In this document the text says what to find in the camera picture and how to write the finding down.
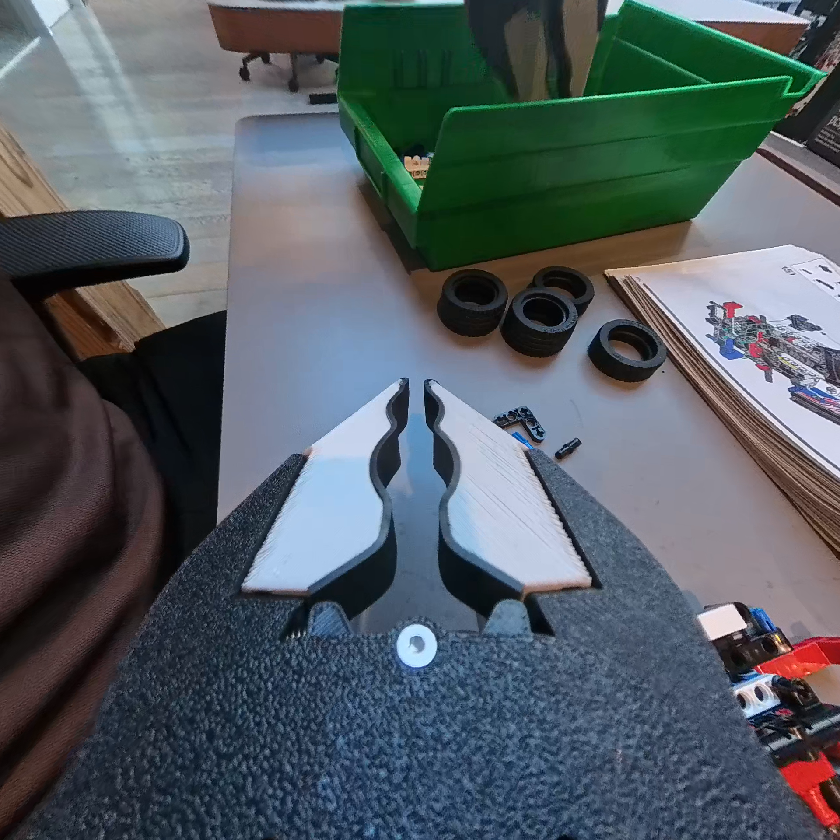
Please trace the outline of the brick model race car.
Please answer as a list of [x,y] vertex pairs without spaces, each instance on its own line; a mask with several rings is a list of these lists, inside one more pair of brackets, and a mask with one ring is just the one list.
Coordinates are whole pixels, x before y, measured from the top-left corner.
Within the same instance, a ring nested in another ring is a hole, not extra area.
[[838,637],[791,644],[763,609],[740,602],[709,606],[697,620],[765,752],[826,834],[838,838],[839,708],[805,680],[838,665]]

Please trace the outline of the wooden cabinet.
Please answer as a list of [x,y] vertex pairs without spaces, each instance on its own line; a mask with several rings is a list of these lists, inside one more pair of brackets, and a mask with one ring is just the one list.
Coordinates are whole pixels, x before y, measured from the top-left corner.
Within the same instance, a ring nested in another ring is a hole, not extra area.
[[[2,219],[68,209],[15,137],[1,128]],[[165,326],[125,281],[57,293],[35,310],[72,360],[129,353]]]

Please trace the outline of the open instruction booklet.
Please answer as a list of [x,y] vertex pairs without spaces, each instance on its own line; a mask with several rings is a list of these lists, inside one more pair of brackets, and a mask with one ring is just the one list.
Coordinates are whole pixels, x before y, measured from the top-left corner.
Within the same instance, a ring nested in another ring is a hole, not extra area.
[[803,519],[839,549],[839,272],[794,245],[605,277]]

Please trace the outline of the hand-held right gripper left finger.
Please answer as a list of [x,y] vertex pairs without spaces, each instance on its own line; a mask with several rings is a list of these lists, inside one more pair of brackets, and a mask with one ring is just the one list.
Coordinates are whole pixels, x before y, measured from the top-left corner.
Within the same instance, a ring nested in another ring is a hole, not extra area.
[[304,462],[243,579],[241,595],[340,605],[356,618],[396,574],[389,484],[402,465],[403,377],[304,453]]

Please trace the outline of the office chair base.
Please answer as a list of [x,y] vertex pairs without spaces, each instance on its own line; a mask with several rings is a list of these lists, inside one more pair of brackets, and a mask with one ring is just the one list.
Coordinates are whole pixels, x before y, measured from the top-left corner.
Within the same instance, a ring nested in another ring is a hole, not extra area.
[[[297,52],[292,52],[289,54],[289,63],[290,63],[290,76],[287,82],[287,88],[289,92],[296,93],[300,89],[300,82],[299,82],[299,65],[302,57],[309,56],[316,60],[316,63],[321,65],[327,60],[338,62],[339,53],[331,53],[331,54],[301,54]],[[249,65],[259,60],[263,65],[267,66],[271,64],[270,60],[270,53],[266,51],[251,51],[248,52],[242,59],[240,63],[240,67],[238,69],[239,78],[242,81],[250,81],[250,70]]]

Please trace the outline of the person's black trousers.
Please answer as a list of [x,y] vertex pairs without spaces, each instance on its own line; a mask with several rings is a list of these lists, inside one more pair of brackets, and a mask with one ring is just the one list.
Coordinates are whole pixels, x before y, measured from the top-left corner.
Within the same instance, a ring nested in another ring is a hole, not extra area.
[[163,480],[169,551],[184,560],[214,530],[227,314],[156,332],[130,353],[77,364],[132,421]]

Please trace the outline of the black rubber tyre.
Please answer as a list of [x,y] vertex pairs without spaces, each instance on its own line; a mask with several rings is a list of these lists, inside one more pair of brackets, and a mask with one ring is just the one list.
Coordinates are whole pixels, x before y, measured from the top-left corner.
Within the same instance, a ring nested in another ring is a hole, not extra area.
[[468,338],[496,330],[508,307],[508,289],[483,269],[461,269],[450,275],[437,301],[437,315],[451,332]]
[[520,354],[548,358],[562,351],[577,322],[572,300],[552,288],[531,287],[511,300],[500,334]]
[[589,277],[567,266],[546,266],[534,274],[530,288],[549,289],[568,299],[577,315],[582,316],[595,295]]
[[[637,357],[620,352],[614,343],[632,347]],[[587,353],[598,371],[624,383],[645,382],[668,358],[667,348],[654,330],[628,319],[604,323],[591,340]]]

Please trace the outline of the black angled brick beam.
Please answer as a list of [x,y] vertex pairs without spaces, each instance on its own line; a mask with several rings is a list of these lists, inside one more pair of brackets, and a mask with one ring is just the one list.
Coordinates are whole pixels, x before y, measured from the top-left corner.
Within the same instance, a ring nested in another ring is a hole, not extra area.
[[496,415],[492,421],[502,429],[520,427],[534,444],[540,445],[545,439],[545,431],[534,416],[531,409],[526,406],[518,406],[507,412]]

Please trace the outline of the green plastic bin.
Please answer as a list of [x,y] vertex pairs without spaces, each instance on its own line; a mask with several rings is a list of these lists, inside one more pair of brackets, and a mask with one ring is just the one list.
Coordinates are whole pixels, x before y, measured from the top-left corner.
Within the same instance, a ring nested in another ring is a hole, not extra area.
[[[463,3],[343,11],[340,126],[431,270],[694,218],[825,72],[639,2],[578,98],[515,102]],[[425,182],[399,153],[434,151]]]

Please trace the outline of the grey desk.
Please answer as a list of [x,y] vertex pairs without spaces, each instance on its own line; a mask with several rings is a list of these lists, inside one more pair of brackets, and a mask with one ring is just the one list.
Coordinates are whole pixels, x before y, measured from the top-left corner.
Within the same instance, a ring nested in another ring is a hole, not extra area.
[[587,357],[604,322],[629,318],[602,275],[778,245],[838,262],[838,205],[755,154],[688,224],[483,265],[514,295],[549,265],[591,277],[594,300],[562,352],[534,360],[498,332],[463,339],[436,313],[447,271],[425,269],[382,209],[337,115],[239,121],[227,284],[218,516],[407,377],[402,467],[389,486],[398,545],[389,591],[357,620],[378,634],[424,616],[454,632],[476,615],[438,574],[438,504],[424,381],[482,415],[529,406],[551,458],[647,546],[690,607],[764,608],[791,640],[838,635],[838,560],[671,364],[641,384]]

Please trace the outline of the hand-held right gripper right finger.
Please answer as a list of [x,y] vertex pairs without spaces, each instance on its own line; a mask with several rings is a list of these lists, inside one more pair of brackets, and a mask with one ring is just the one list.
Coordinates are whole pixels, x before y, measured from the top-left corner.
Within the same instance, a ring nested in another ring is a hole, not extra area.
[[592,588],[532,451],[435,380],[423,399],[444,483],[437,561],[448,592],[489,618],[499,602]]

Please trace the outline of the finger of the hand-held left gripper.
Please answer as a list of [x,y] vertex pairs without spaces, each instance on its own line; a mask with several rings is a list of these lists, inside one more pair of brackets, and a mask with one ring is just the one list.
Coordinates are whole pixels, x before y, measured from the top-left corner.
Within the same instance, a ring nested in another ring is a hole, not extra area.
[[559,83],[565,97],[578,98],[584,92],[607,5],[607,1],[560,2]]
[[552,1],[468,1],[474,43],[511,100],[555,98],[558,12],[558,2]]

